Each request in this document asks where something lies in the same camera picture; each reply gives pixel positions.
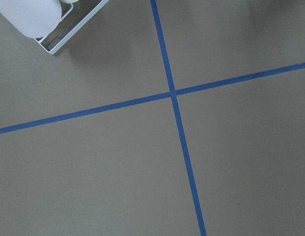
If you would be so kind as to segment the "white cup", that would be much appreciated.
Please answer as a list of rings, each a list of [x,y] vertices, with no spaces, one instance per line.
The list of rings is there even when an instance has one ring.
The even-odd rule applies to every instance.
[[[47,36],[61,20],[58,0],[0,0],[0,14],[29,38]]]

